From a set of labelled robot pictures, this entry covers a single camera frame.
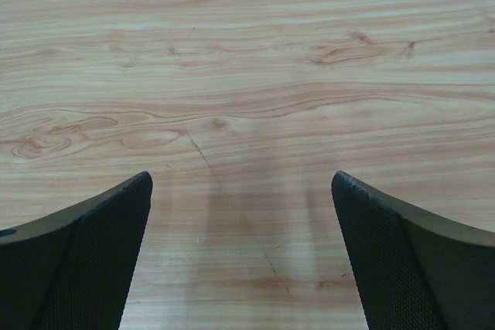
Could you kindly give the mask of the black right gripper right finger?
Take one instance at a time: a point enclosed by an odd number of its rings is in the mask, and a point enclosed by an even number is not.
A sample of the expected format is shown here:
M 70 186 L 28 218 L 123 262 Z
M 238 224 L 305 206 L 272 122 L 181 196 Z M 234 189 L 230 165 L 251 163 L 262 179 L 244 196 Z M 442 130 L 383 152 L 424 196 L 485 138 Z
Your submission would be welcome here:
M 492 329 L 494 234 L 338 171 L 332 197 L 370 329 Z

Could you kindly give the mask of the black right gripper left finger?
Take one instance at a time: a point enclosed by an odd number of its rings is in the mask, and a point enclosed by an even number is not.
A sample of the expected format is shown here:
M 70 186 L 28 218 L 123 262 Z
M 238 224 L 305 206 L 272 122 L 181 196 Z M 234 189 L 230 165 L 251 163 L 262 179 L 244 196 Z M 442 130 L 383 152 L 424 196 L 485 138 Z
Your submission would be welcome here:
M 151 209 L 141 172 L 1 231 L 3 329 L 117 329 Z

